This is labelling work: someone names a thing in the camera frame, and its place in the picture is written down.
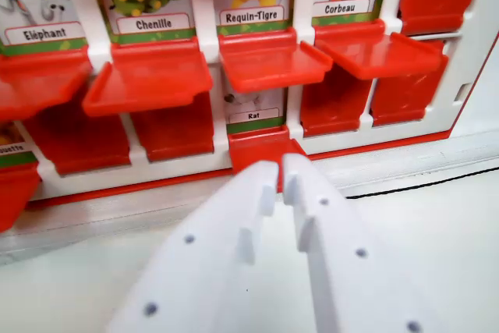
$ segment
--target small slot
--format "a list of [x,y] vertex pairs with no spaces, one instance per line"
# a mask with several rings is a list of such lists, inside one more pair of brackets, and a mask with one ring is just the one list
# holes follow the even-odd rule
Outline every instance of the small slot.
[[464,102],[471,89],[471,83],[465,83],[459,88],[458,94],[455,96],[454,103]]

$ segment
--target gray dot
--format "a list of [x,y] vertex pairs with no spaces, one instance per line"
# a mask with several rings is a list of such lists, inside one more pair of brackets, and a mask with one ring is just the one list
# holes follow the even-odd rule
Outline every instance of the gray dot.
[[196,237],[193,236],[192,234],[188,234],[187,236],[184,237],[184,241],[189,245],[190,243],[194,242],[196,240]]
[[154,315],[157,312],[156,303],[148,303],[143,309],[143,314],[147,317]]
[[417,321],[410,321],[409,323],[407,323],[407,329],[412,333],[420,333],[421,331],[423,331],[421,325],[419,325]]
[[367,257],[367,251],[366,251],[366,249],[362,249],[362,248],[357,249],[356,250],[356,255],[358,257]]

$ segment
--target open red flap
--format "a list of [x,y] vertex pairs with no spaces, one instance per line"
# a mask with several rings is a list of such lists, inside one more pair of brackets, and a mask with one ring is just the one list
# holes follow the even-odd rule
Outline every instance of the open red flap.
[[39,184],[37,163],[0,169],[0,232],[14,225]]
[[296,43],[296,32],[220,36],[221,62],[239,93],[320,82],[333,60],[314,46]]
[[432,72],[441,53],[398,33],[384,35],[384,23],[316,27],[315,45],[360,80]]
[[213,85],[197,39],[113,45],[83,101],[88,115],[178,107]]
[[287,126],[253,130],[228,136],[232,171],[241,172],[257,161],[275,161],[279,164],[278,191],[282,191],[282,157],[285,154],[302,154],[305,151],[296,140],[289,138]]
[[66,103],[87,81],[87,48],[0,56],[0,120],[22,120]]

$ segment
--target white plastic tool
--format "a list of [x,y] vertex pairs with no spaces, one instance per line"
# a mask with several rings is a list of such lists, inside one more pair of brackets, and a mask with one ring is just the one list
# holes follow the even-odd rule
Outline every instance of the white plastic tool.
[[[317,332],[442,333],[427,301],[327,178],[298,154],[286,154],[283,169],[298,251],[308,258]],[[232,311],[246,301],[235,290],[242,272],[257,261],[260,225],[273,213],[277,181],[278,165],[260,161],[186,218],[108,332],[244,331]]]

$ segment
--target black cable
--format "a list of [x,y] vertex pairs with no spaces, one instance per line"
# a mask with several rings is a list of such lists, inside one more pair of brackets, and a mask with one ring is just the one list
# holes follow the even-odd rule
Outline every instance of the black cable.
[[499,167],[490,168],[490,169],[484,169],[482,171],[468,173],[466,175],[459,175],[457,177],[452,177],[450,179],[442,179],[441,181],[424,183],[422,185],[402,187],[401,189],[379,191],[377,193],[368,193],[368,194],[362,194],[362,195],[354,195],[354,196],[351,196],[351,197],[346,197],[346,199],[360,199],[360,198],[366,198],[366,197],[375,197],[376,195],[387,195],[387,194],[392,194],[392,193],[399,193],[401,191],[407,191],[407,190],[416,190],[416,189],[421,189],[422,187],[428,187],[428,186],[433,186],[433,185],[440,185],[441,183],[445,183],[445,182],[449,182],[449,181],[454,181],[456,179],[464,179],[465,177],[470,177],[472,175],[481,175],[483,173],[493,172],[493,171],[497,171],[497,170],[499,170]]

